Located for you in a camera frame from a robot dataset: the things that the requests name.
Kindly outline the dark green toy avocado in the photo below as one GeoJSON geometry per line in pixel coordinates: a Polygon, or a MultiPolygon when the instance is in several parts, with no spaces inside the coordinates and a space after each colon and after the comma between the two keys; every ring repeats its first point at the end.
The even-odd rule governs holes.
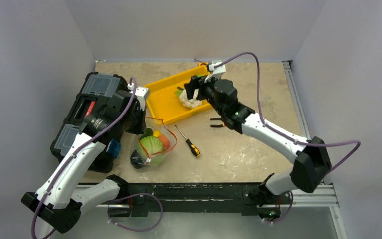
{"type": "Polygon", "coordinates": [[[141,135],[141,138],[153,136],[153,130],[151,128],[146,128],[141,135]]]}

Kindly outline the green toy cabbage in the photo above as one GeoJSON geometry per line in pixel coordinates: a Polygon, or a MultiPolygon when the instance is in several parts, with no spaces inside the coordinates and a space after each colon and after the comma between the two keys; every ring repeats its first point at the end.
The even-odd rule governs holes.
{"type": "Polygon", "coordinates": [[[155,153],[162,152],[163,146],[158,138],[149,136],[140,139],[136,150],[142,158],[147,159],[155,153]]]}

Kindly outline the clear orange zip bag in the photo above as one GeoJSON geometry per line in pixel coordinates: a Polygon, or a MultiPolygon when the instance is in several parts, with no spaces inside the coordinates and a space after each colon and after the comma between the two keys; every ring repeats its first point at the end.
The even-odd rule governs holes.
{"type": "Polygon", "coordinates": [[[158,167],[177,145],[176,135],[164,119],[146,117],[142,134],[133,137],[130,164],[135,169],[158,167]]]}

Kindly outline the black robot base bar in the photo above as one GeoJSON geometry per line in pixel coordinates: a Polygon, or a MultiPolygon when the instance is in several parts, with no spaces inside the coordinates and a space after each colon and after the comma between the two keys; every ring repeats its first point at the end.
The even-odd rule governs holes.
{"type": "Polygon", "coordinates": [[[120,202],[105,202],[115,218],[146,217],[149,212],[240,213],[276,219],[289,192],[271,195],[260,183],[128,183],[120,202]]]}

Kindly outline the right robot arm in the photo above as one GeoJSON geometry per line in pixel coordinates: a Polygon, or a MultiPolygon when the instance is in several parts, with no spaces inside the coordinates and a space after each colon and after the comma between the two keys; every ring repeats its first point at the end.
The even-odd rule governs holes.
{"type": "Polygon", "coordinates": [[[300,137],[261,119],[259,113],[238,101],[232,81],[206,81],[203,77],[192,76],[184,84],[184,89],[188,98],[198,91],[197,99],[207,100],[227,128],[257,139],[293,164],[290,172],[283,175],[273,173],[261,183],[259,195],[264,202],[270,203],[279,194],[295,189],[312,193],[331,171],[330,158],[322,139],[300,137]]]}

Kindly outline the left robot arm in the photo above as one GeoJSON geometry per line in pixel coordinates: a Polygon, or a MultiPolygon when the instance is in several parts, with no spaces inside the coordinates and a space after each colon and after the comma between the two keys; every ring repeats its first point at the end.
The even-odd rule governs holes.
{"type": "Polygon", "coordinates": [[[124,203],[129,195],[127,182],[111,175],[78,194],[77,184],[91,164],[104,152],[109,153],[113,140],[124,132],[140,134],[145,128],[148,88],[118,91],[100,107],[85,115],[74,141],[49,179],[36,192],[27,192],[22,203],[34,212],[30,226],[32,238],[37,238],[35,226],[41,219],[51,226],[45,238],[58,231],[69,231],[80,216],[106,202],[124,203]]]}

